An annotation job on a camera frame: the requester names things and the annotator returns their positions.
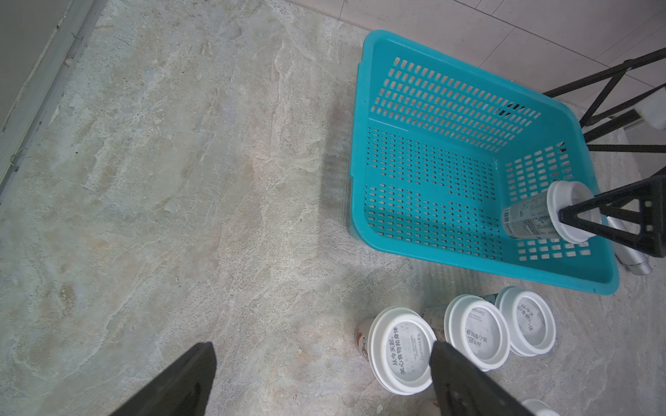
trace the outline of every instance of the white cup lid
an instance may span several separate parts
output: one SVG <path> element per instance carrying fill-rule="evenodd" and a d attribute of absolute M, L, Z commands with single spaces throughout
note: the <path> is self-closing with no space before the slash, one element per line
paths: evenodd
<path fill-rule="evenodd" d="M 499 368 L 509 356 L 506 320 L 490 302 L 460 295 L 444 315 L 446 341 L 483 371 Z"/>
<path fill-rule="evenodd" d="M 572 244 L 580 244 L 587 241 L 588 238 L 594 237 L 596 234 L 580 230 L 579 228 L 563 224 L 559 220 L 559 210 L 566 206 L 576 205 L 580 202 L 594 198 L 592 191 L 582 182 L 556 180 L 548 187 L 547 205 L 548 214 L 553 222 L 553 227 L 557 233 L 568 242 Z M 578 216 L 584 220 L 596 222 L 601 224 L 601 211 L 594 208 L 589 211 L 581 212 Z"/>
<path fill-rule="evenodd" d="M 555 318 L 541 296 L 509 286 L 498 294 L 495 305 L 506 319 L 514 353 L 533 357 L 553 348 Z"/>
<path fill-rule="evenodd" d="M 392 306 L 381 311 L 368 334 L 372 372 L 392 393 L 420 393 L 432 384 L 430 352 L 435 340 L 430 325 L 411 309 Z"/>
<path fill-rule="evenodd" d="M 523 397 L 519 400 L 527 410 L 534 413 L 535 416 L 559 416 L 559 413 L 548 407 L 543 401 L 534 397 Z"/>

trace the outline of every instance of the plastic cup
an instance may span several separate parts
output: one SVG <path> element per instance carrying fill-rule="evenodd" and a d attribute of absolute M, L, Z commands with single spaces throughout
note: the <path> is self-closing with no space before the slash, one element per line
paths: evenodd
<path fill-rule="evenodd" d="M 523 397 L 518 400 L 534 416 L 559 416 L 559 413 L 548 407 L 543 401 L 534 397 Z"/>
<path fill-rule="evenodd" d="M 377 381 L 398 395 L 420 393 L 432 384 L 430 353 L 436 337 L 418 313 L 392 306 L 362 320 L 354 341 Z"/>
<path fill-rule="evenodd" d="M 548 304 L 534 292 L 508 286 L 496 295 L 484 296 L 504 316 L 511 350 L 523 357 L 545 354 L 555 344 L 555 318 Z"/>
<path fill-rule="evenodd" d="M 428 308 L 421 316 L 439 341 L 446 341 L 482 371 L 501 367 L 509 356 L 506 320 L 490 302 L 460 295 L 450 304 Z"/>
<path fill-rule="evenodd" d="M 566 206 L 593 197 L 592 191 L 582 182 L 558 180 L 550 184 L 547 192 L 505 208 L 501 215 L 502 227 L 512 238 L 563 238 L 572 244 L 579 244 L 595 234 L 562 224 L 558 212 Z M 579 217 L 601 223 L 601 212 L 598 208 L 582 212 Z"/>

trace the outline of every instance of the white foam block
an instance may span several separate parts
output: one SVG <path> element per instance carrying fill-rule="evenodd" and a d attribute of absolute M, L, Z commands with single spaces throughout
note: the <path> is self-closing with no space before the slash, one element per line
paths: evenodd
<path fill-rule="evenodd" d="M 647 124 L 657 130 L 666 130 L 666 87 L 656 90 L 634 106 Z"/>

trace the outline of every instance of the baseboard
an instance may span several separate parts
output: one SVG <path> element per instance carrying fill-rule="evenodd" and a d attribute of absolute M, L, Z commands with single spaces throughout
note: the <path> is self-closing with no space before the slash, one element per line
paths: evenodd
<path fill-rule="evenodd" d="M 18 105 L 0 132 L 0 193 L 18 169 L 23 150 L 53 116 L 79 52 L 106 0 L 73 0 Z"/>

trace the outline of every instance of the gray stone tile floor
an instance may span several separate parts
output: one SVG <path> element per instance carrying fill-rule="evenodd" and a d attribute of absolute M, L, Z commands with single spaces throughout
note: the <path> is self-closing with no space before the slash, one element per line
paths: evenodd
<path fill-rule="evenodd" d="M 198 341 L 209 415 L 412 415 L 358 321 L 508 284 L 554 350 L 489 373 L 562 415 L 666 406 L 664 261 L 597 296 L 377 252 L 348 221 L 367 32 L 281 0 L 109 0 L 0 206 L 2 415 L 106 415 Z M 622 140 L 621 137 L 608 140 Z M 638 179 L 595 155 L 602 190 Z"/>

